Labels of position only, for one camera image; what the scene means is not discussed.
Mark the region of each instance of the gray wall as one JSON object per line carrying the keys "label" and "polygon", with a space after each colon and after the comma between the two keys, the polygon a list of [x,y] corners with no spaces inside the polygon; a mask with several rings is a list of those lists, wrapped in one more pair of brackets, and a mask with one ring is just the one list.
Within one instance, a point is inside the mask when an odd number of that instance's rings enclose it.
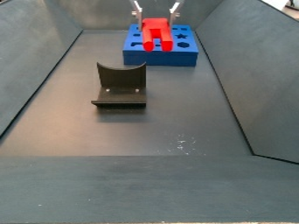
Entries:
{"label": "gray wall", "polygon": [[[54,0],[84,29],[126,30],[136,20],[128,0]],[[188,0],[181,7],[177,24],[194,28],[222,0]],[[138,0],[145,17],[169,17],[173,0]]]}
{"label": "gray wall", "polygon": [[299,162],[299,23],[225,0],[196,32],[253,152]]}
{"label": "gray wall", "polygon": [[0,5],[0,135],[80,34],[50,0]]}

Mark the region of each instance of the gray floor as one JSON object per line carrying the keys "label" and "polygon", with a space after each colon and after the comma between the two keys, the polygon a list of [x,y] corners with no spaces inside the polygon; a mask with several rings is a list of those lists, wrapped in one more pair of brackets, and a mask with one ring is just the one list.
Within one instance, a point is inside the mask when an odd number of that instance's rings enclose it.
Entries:
{"label": "gray floor", "polygon": [[1,157],[0,222],[299,222],[299,167],[260,157]]}
{"label": "gray floor", "polygon": [[125,31],[84,31],[1,139],[1,156],[249,155],[200,48],[196,67],[146,68],[146,108],[97,110],[96,63],[122,67]]}
{"label": "gray floor", "polygon": [[251,156],[201,51],[148,67],[145,110],[89,103],[125,35],[84,32],[6,131],[0,223],[299,222],[299,166]]}

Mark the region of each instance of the blue block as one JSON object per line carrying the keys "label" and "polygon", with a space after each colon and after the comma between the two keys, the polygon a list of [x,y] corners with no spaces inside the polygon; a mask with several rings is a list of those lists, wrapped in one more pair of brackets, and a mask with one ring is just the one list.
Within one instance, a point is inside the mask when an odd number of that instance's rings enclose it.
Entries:
{"label": "blue block", "polygon": [[162,52],[160,39],[154,39],[154,48],[146,52],[142,47],[142,33],[137,24],[130,24],[122,49],[124,64],[170,67],[194,67],[198,48],[188,25],[172,26],[172,51]]}

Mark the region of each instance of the hole in block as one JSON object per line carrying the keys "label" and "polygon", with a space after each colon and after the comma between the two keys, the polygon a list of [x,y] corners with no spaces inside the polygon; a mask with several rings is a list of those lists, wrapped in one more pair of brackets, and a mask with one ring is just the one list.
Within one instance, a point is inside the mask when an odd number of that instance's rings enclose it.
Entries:
{"label": "hole in block", "polygon": [[177,39],[185,39],[188,36],[186,35],[182,35],[182,34],[178,34],[178,35],[174,35]]}
{"label": "hole in block", "polygon": [[188,43],[185,43],[185,42],[180,42],[180,43],[177,43],[177,46],[181,47],[181,48],[186,48],[190,45]]}
{"label": "hole in block", "polygon": [[130,46],[140,46],[142,43],[141,42],[132,42]]}

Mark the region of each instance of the black curved object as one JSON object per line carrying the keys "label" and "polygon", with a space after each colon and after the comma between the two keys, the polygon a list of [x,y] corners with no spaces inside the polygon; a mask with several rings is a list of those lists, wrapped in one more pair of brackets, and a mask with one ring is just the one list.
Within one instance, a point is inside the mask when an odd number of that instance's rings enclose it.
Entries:
{"label": "black curved object", "polygon": [[145,63],[134,68],[116,69],[97,63],[101,88],[97,100],[90,101],[97,107],[144,107],[145,106]]}

